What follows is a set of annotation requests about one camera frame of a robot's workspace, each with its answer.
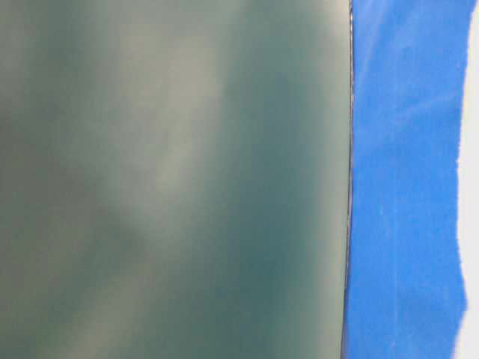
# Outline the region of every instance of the dark edge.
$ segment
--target dark edge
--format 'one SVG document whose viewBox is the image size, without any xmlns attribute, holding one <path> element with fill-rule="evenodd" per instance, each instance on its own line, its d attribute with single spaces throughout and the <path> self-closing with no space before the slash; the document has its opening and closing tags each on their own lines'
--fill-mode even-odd
<svg viewBox="0 0 479 359">
<path fill-rule="evenodd" d="M 348 188 L 346 270 L 344 273 L 343 333 L 341 338 L 341 359 L 347 358 L 347 305 L 350 282 L 351 226 L 353 210 L 353 105 L 354 105 L 354 48 L 353 48 L 353 0 L 350 0 L 350 172 Z"/>
</svg>

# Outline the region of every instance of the glossy green surface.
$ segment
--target glossy green surface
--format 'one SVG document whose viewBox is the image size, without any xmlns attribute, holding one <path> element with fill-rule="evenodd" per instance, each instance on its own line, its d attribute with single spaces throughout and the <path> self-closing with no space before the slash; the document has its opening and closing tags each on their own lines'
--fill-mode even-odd
<svg viewBox="0 0 479 359">
<path fill-rule="evenodd" d="M 339 358 L 347 1 L 0 1 L 0 357 Z"/>
</svg>

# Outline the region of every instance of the blue painter's tape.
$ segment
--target blue painter's tape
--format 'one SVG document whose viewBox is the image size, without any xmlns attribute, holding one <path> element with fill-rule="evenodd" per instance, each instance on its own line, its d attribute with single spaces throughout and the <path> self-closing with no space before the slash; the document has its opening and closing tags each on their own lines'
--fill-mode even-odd
<svg viewBox="0 0 479 359">
<path fill-rule="evenodd" d="M 457 156 L 474 5 L 353 1 L 350 359 L 453 353 L 466 306 Z"/>
</svg>

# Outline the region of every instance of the green panel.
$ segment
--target green panel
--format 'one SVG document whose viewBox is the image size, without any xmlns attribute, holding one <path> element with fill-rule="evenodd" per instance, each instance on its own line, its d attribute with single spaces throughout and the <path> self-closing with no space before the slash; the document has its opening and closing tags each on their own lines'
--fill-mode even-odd
<svg viewBox="0 0 479 359">
<path fill-rule="evenodd" d="M 350 8 L 0 0 L 0 357 L 339 358 Z"/>
</svg>

